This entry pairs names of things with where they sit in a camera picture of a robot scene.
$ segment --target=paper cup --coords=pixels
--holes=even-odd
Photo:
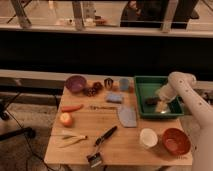
[[[158,143],[158,136],[150,128],[144,128],[140,132],[140,145],[146,149],[154,147]]]

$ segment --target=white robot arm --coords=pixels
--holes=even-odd
[[[181,96],[201,126],[192,171],[213,171],[213,108],[193,89],[196,78],[192,74],[172,72],[168,83],[158,91],[159,98],[170,102]]]

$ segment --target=black wall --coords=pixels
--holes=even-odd
[[[0,31],[0,68],[213,80],[213,39]]]

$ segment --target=handle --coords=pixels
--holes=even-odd
[[[108,130],[105,134],[103,134],[101,137],[99,137],[96,141],[95,141],[95,146],[99,145],[100,143],[102,143],[104,140],[108,139],[113,132],[115,132],[115,130],[117,129],[117,126],[112,127],[110,130]]]

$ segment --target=purple bowl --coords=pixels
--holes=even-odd
[[[79,93],[86,87],[87,80],[80,76],[74,75],[69,77],[65,82],[65,87],[72,93]]]

